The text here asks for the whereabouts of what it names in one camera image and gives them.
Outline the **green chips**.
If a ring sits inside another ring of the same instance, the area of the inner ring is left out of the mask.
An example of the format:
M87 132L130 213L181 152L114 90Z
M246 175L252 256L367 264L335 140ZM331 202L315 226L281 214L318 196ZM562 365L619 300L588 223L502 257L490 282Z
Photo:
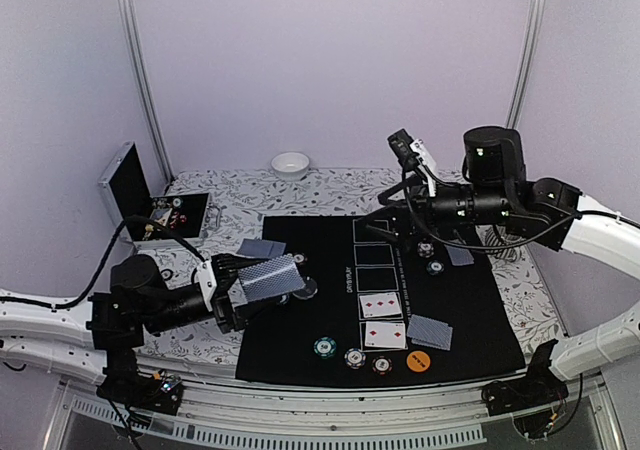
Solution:
M322 359L332 358L337 351L337 343L331 337L321 337L314 342L313 350Z
M429 275L437 276L441 275L445 270L445 266L438 260L431 260L427 263L426 271Z

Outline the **grey playing card deck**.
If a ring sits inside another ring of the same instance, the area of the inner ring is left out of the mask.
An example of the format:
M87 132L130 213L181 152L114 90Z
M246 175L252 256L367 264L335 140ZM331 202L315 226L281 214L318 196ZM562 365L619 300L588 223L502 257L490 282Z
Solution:
M238 278L248 303L280 297L306 286L290 254L240 269Z

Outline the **dealt playing card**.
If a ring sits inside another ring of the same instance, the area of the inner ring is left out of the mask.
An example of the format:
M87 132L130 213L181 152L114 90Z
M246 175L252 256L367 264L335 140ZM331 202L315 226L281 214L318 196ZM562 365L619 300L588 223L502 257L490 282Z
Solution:
M412 315L409 319L407 336L416 345L449 351L453 328L446 322L420 315Z
M471 251L463 248L446 246L451 265L455 267L469 266L475 263Z
M285 253L286 244L279 241L263 239L244 239L237 254L250 258L273 259Z

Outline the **black dealer button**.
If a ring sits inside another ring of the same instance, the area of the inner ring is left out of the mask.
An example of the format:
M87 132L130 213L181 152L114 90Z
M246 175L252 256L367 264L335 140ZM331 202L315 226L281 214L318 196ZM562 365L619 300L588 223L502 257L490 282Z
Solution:
M312 299L318 292L318 285L312 278L305 280L305 286L302 289L296 290L292 295L298 300L306 301Z

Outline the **blue peach poker chip stack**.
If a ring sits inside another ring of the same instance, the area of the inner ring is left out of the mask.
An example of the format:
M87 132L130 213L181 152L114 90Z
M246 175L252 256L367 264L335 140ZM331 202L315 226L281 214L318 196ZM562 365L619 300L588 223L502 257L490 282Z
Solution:
M350 369L360 369L366 363L366 354L361 349L350 348L344 354L344 362Z

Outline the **orange big blind button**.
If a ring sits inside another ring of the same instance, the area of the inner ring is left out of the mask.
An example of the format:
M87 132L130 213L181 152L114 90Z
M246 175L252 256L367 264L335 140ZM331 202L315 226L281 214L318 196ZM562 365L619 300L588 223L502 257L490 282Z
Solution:
M431 358L426 352L415 350L407 355L406 365L411 372L424 373L431 367Z

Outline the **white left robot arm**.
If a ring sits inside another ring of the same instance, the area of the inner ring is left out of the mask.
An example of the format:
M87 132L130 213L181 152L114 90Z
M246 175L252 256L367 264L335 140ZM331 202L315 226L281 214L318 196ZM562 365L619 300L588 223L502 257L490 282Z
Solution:
M168 236L197 259L194 280L170 289L156 261L135 254L110 270L110 289L93 287L106 266L118 233L115 233L87 287L75 298L39 300L26 294L1 291L1 328L10 334L23 332L39 340L75 343L107 354L138 348L144 334L166 331L213 320L224 332L241 327L228 297L239 271L266 262L233 254L204 258L178 234Z

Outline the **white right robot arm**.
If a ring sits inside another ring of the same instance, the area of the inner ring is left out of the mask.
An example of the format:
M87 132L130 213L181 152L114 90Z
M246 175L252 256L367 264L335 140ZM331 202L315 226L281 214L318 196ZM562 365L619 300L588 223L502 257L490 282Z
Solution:
M405 214L407 229L379 231L392 244L415 249L427 239L450 247L455 230L501 226L513 247L537 243L639 276L639 225L555 178L530 181L515 129L481 126L463 135L460 183L444 181L424 143L400 129L387 139L401 181L381 193L381 213Z

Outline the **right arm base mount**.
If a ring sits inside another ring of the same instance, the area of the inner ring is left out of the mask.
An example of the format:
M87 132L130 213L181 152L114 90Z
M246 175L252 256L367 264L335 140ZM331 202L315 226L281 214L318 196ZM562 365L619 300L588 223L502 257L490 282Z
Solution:
M481 389L490 416L512 416L515 431L528 441L547 439L564 416L567 385L553 375L526 374L512 380L495 380Z

